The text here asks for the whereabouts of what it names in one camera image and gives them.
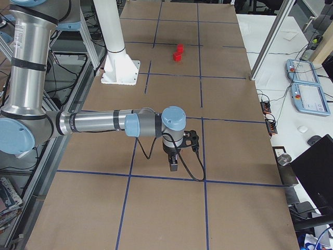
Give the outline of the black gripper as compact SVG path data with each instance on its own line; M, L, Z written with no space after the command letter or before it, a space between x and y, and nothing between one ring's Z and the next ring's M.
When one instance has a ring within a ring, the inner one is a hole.
M163 150L167 153L169 158L169 166L170 171L177 171L178 170L178 161L177 161L177 154L181 151L180 148L168 147L164 143L162 143Z

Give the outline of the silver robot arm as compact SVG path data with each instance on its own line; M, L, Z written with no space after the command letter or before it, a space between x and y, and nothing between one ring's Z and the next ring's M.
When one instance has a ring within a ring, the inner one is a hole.
M11 59L11 84L7 103L1 108L1 151L21 154L51 138L79 132L124 131L127 136L162 138L170 169L177 170L185 140L185 112L167 107L103 112L44 111L42 99L49 42L56 29L78 29L79 1L12 1L15 17Z

